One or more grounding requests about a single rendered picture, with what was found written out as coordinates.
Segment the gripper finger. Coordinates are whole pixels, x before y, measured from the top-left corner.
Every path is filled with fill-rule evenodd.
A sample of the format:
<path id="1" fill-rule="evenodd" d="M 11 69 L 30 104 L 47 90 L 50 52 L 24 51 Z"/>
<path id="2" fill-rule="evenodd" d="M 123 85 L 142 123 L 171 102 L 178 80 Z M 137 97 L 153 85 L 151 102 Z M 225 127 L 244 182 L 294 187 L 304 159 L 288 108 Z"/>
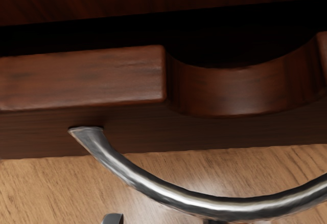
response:
<path id="1" fill-rule="evenodd" d="M 101 224 L 124 224 L 124 216 L 122 213 L 109 213 L 104 216 Z"/>

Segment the dark wooden cabinet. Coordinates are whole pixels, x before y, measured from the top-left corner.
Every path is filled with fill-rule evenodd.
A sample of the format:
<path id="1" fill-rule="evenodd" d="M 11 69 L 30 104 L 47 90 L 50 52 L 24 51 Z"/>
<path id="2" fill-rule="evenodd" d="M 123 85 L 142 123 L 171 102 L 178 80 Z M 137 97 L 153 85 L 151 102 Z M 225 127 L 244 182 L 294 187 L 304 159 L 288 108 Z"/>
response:
<path id="1" fill-rule="evenodd" d="M 106 32 L 194 30 L 269 13 L 316 10 L 327 0 L 0 0 L 0 56 L 90 46 Z"/>

